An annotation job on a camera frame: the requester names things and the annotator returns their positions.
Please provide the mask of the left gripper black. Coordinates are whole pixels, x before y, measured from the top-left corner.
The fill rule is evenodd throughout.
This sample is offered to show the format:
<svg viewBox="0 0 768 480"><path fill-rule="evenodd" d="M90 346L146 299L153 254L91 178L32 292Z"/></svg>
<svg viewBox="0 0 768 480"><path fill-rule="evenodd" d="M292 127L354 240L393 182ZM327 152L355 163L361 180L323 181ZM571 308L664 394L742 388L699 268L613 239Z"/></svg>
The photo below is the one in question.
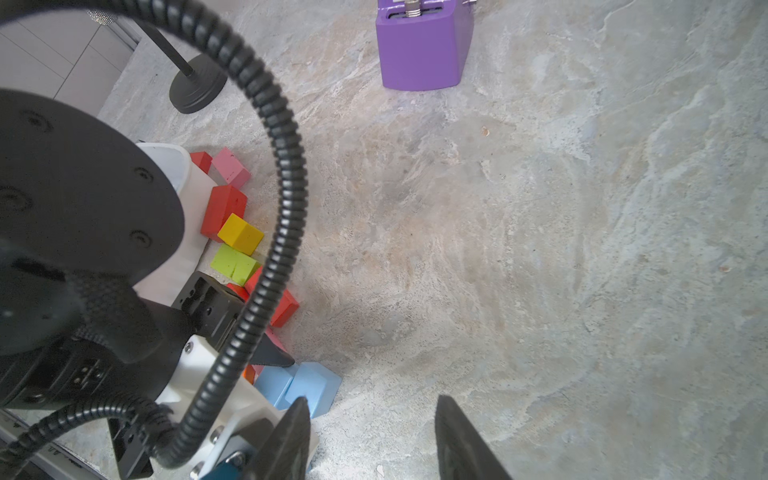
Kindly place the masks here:
<svg viewBox="0 0 768 480"><path fill-rule="evenodd" d="M196 271L171 306L183 312L197 335L220 351L238 325L244 301L213 277ZM262 334L249 363L291 367L294 358ZM285 412L256 456L242 470L243 479L305 479L309 462L311 422L308 401L298 397Z"/></svg>

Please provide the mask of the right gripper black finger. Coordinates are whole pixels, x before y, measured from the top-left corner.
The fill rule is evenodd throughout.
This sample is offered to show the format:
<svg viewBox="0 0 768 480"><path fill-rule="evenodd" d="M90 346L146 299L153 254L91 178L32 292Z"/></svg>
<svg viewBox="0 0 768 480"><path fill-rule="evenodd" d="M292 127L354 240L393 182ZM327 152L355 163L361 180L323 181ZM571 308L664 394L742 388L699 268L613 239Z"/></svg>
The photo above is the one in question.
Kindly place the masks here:
<svg viewBox="0 0 768 480"><path fill-rule="evenodd" d="M435 413L438 471L447 480L512 480L456 401L440 395Z"/></svg>

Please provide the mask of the white plastic tray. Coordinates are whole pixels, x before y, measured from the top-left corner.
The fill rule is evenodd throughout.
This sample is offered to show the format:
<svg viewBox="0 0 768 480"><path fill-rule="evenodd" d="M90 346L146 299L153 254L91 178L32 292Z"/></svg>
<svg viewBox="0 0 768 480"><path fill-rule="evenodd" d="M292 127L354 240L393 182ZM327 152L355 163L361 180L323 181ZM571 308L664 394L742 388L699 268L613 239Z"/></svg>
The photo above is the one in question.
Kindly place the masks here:
<svg viewBox="0 0 768 480"><path fill-rule="evenodd" d="M170 240L169 257L139 281L134 290L147 300L170 306L182 291L208 244L201 233L210 194L216 183L192 162L184 148L168 143L140 143L175 191L169 203L158 206L162 233Z"/></svg>

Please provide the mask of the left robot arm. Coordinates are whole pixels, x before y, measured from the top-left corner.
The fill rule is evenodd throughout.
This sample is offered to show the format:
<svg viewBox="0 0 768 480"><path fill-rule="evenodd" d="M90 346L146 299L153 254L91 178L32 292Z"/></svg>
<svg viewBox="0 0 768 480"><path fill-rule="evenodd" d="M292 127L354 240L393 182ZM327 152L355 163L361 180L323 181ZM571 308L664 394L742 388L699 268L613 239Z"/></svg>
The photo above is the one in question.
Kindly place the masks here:
<svg viewBox="0 0 768 480"><path fill-rule="evenodd" d="M16 477L44 446L81 425L119 419L146 454L184 466L207 438L254 355L297 259L307 170L293 115L278 88L257 99L279 175L279 217L260 284L180 420L153 401L130 368L178 353L134 291L181 244L181 202L134 143L55 100L1 93L1 357L3 404L52 402L56 411L1 453Z"/></svg>

